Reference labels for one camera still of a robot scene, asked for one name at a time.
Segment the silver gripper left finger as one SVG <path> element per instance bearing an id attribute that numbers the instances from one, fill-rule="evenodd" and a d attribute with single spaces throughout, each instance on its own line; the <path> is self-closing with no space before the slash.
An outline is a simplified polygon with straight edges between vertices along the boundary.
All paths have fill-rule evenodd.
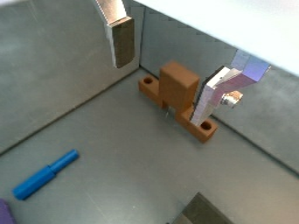
<path id="1" fill-rule="evenodd" d="M 106 23 L 113 62 L 125 67 L 135 58 L 135 20 L 127 15 L 123 0 L 94 0 Z"/>

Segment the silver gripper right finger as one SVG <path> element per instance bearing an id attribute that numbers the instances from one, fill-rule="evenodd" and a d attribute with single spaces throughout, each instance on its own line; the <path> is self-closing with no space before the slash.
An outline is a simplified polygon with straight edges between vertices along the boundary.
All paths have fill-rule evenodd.
<path id="1" fill-rule="evenodd" d="M 239 90 L 258 83 L 270 67 L 261 58 L 238 50 L 230 66 L 222 66 L 202 83 L 191 123 L 201 126 L 219 105 L 234 108 L 243 97 Z"/>

